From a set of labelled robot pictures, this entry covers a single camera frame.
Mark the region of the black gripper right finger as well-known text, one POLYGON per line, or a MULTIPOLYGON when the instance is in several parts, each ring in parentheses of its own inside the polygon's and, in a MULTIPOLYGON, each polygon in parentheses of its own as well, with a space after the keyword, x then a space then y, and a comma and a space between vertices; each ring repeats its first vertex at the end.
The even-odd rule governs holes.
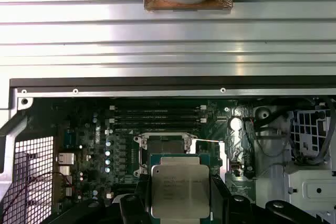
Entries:
POLYGON ((211 178, 211 210, 214 223, 332 223, 332 175, 287 175, 283 200, 264 207, 247 197, 233 195, 219 176, 211 178))

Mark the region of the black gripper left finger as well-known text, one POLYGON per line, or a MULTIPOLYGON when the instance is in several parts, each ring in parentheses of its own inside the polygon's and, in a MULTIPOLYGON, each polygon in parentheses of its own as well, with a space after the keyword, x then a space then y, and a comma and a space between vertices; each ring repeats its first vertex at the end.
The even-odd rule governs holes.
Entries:
POLYGON ((134 194, 121 196, 109 206, 102 200, 85 200, 57 216, 49 216, 47 223, 151 223, 150 189, 151 176, 142 174, 134 194))

